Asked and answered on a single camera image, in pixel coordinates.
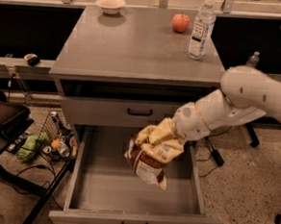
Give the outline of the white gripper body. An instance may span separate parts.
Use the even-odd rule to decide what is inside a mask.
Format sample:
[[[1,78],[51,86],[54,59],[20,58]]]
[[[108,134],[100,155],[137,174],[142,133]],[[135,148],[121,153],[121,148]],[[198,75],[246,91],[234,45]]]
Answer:
[[[177,109],[171,125],[175,135],[184,141],[198,141],[212,132],[195,102]]]

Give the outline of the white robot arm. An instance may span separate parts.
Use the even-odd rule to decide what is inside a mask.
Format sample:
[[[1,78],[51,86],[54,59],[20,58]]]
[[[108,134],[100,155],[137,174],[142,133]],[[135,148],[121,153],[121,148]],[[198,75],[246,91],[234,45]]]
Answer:
[[[171,120],[174,135],[200,140],[222,126],[240,126],[269,115],[281,123],[281,82],[252,66],[223,73],[220,88],[177,109]]]

